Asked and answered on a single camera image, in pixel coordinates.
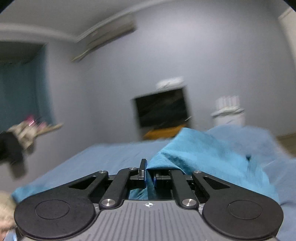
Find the white wall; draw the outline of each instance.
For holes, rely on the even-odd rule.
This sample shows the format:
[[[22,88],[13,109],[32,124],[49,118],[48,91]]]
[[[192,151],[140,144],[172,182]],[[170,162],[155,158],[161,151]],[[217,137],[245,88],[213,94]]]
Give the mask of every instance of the white wall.
[[[296,131],[296,74],[264,1],[177,1],[135,14],[137,30],[83,61],[91,108],[107,142],[139,140],[131,99],[183,76],[193,127],[213,126],[215,100],[239,95],[246,123]]]
[[[0,165],[0,190],[12,192],[100,140],[91,119],[81,67],[70,62],[77,54],[77,46],[38,36],[1,32],[0,40],[48,43],[49,93],[55,120],[64,123],[60,130],[38,137],[35,152],[25,159],[27,173],[23,177],[15,179],[8,163]]]

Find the crown molding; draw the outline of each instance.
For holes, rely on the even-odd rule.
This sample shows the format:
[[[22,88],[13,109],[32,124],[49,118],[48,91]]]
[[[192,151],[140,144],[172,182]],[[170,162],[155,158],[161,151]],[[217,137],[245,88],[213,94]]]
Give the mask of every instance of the crown molding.
[[[69,42],[77,42],[77,36],[66,34],[50,28],[35,26],[35,25],[26,25],[26,24],[20,24],[20,23],[0,23],[0,31],[35,34],[35,35],[46,36],[49,38],[66,40]]]

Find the pink object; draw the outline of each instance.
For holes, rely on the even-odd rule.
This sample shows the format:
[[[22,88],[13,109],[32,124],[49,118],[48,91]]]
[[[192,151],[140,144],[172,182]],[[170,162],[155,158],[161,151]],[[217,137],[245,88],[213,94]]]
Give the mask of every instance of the pink object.
[[[35,125],[34,115],[29,115],[25,121],[28,123],[29,126]]]

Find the window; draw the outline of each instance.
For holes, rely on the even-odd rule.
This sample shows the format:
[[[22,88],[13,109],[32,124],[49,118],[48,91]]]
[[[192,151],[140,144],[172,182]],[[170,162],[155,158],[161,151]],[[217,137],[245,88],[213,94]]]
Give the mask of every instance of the window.
[[[52,123],[45,57],[46,46],[0,42],[0,131],[30,115]]]

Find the white object on shelf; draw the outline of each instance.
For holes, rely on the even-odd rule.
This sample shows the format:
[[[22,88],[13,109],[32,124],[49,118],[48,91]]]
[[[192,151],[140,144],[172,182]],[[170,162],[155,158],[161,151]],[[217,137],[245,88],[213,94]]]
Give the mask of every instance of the white object on shelf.
[[[172,87],[178,87],[183,84],[184,80],[183,77],[176,77],[166,80],[161,80],[156,84],[156,89],[166,89],[166,88],[172,88]]]
[[[244,126],[246,122],[244,109],[239,109],[235,113],[213,116],[213,120],[214,120],[214,126],[219,126],[219,125]]]
[[[216,109],[211,114],[214,126],[218,125],[245,125],[245,112],[239,106],[238,96],[223,96],[216,100]]]

